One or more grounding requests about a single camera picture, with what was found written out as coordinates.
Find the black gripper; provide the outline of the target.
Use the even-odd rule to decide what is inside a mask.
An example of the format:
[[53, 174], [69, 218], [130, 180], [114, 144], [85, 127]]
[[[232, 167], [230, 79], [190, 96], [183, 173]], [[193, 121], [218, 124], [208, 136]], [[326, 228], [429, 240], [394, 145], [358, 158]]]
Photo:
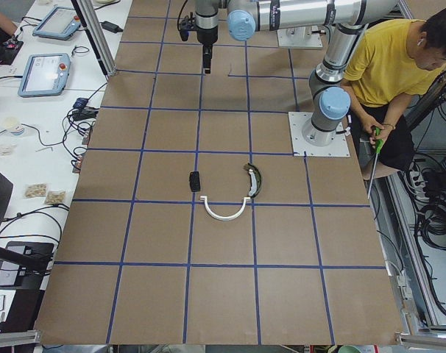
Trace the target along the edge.
[[218, 27], [210, 29], [197, 27], [197, 40], [202, 46], [202, 67], [206, 74], [211, 73], [212, 45], [218, 40]]

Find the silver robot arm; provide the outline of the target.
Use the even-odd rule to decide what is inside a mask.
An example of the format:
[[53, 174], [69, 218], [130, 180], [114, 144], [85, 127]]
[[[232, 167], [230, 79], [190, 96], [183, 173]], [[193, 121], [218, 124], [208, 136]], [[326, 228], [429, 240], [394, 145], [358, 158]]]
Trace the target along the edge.
[[218, 40], [218, 11], [227, 11], [227, 28], [234, 40], [249, 40], [255, 32], [324, 26], [330, 30], [328, 49], [309, 79], [314, 100], [311, 120], [302, 128], [313, 146], [327, 146], [350, 106], [339, 87], [344, 70], [367, 24], [388, 14], [396, 1], [196, 1], [194, 11], [178, 21], [182, 40], [196, 32], [202, 44], [202, 66], [210, 73], [213, 45]]

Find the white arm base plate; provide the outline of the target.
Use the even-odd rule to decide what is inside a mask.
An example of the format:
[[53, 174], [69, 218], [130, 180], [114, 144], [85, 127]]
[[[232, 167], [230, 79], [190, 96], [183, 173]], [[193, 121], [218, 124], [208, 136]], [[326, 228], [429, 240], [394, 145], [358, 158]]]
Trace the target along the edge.
[[295, 157], [350, 157], [342, 123], [336, 130], [321, 132], [314, 127], [310, 112], [289, 112], [292, 154]]

